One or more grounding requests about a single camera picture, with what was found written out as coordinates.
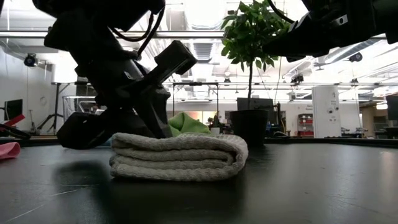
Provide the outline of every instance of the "gray towel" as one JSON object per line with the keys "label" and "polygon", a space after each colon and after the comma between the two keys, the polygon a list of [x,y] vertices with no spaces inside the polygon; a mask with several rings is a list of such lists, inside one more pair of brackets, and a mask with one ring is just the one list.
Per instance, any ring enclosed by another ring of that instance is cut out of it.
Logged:
{"label": "gray towel", "polygon": [[187,133],[153,139],[117,133],[112,148],[112,176],[154,180],[224,180],[236,175],[248,158],[246,142],[233,135]]}

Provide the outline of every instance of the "tree trunk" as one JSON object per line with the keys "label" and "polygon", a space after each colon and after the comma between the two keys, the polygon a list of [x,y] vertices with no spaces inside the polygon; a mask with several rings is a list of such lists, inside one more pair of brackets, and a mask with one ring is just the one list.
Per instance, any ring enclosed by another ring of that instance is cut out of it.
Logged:
{"label": "tree trunk", "polygon": [[253,61],[250,62],[250,66],[249,66],[248,110],[250,110],[250,103],[251,103],[251,80],[252,79],[253,79]]}

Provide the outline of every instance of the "table surface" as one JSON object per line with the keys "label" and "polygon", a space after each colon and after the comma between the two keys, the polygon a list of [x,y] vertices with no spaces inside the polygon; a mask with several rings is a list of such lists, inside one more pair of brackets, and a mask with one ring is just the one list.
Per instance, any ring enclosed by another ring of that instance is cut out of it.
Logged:
{"label": "table surface", "polygon": [[268,145],[213,183],[112,179],[112,154],[44,146],[0,161],[0,223],[398,223],[394,149]]}

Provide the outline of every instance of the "green cloth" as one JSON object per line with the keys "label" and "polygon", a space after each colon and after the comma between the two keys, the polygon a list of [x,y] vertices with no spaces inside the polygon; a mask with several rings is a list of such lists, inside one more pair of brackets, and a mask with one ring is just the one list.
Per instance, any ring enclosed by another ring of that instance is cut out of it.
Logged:
{"label": "green cloth", "polygon": [[209,127],[200,121],[191,118],[186,113],[179,113],[169,119],[169,126],[172,130],[173,137],[183,133],[203,133],[211,134]]}

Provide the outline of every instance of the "black plant pot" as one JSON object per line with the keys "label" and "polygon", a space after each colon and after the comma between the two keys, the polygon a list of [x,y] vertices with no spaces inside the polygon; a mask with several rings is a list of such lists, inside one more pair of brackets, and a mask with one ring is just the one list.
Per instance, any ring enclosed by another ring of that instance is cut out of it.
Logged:
{"label": "black plant pot", "polygon": [[229,114],[234,134],[243,138],[248,147],[262,147],[266,136],[268,111],[242,110]]}

